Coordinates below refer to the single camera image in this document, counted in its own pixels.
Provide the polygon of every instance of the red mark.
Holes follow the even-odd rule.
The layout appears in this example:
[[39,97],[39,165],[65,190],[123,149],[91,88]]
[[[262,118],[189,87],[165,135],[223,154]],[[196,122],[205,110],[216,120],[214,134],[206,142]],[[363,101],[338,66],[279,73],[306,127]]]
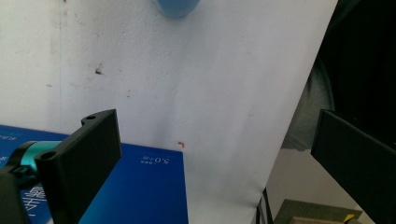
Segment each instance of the red mark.
[[181,145],[181,148],[184,148],[186,144],[184,142],[177,142],[179,145]]

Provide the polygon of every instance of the blue box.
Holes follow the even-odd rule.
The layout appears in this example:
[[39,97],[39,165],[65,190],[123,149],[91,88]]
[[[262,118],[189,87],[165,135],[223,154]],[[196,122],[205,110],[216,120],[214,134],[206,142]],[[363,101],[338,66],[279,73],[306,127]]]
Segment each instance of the blue box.
[[[0,168],[24,142],[62,141],[66,136],[0,125]],[[79,223],[187,224],[182,152],[121,146],[121,159]],[[39,184],[22,190],[21,197],[32,224],[50,221],[50,210]]]

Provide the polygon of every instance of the teal joint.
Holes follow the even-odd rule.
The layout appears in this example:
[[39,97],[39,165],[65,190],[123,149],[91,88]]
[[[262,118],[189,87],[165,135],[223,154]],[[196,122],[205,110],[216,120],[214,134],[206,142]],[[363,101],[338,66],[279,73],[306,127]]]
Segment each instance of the teal joint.
[[23,154],[21,165],[30,165],[32,169],[37,172],[37,167],[35,166],[35,156],[41,152],[55,148],[60,143],[61,141],[41,141],[32,144]]

